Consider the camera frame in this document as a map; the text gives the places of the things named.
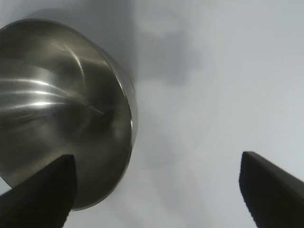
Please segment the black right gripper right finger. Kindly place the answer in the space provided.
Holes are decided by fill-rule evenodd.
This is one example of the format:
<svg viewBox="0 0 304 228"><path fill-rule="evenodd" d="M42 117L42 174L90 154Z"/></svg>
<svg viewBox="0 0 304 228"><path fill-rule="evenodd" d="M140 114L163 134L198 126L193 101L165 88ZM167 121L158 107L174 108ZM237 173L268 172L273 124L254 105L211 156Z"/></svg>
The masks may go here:
<svg viewBox="0 0 304 228"><path fill-rule="evenodd" d="M239 188L258 228L302 228L304 183L255 152L243 152Z"/></svg>

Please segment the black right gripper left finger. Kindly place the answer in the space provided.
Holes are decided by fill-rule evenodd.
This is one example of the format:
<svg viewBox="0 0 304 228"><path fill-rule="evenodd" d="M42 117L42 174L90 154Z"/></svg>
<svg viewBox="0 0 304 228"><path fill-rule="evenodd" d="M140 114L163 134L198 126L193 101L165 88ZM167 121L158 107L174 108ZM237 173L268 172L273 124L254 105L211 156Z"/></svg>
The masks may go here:
<svg viewBox="0 0 304 228"><path fill-rule="evenodd" d="M76 162L63 155L0 197L2 228L62 228L77 194Z"/></svg>

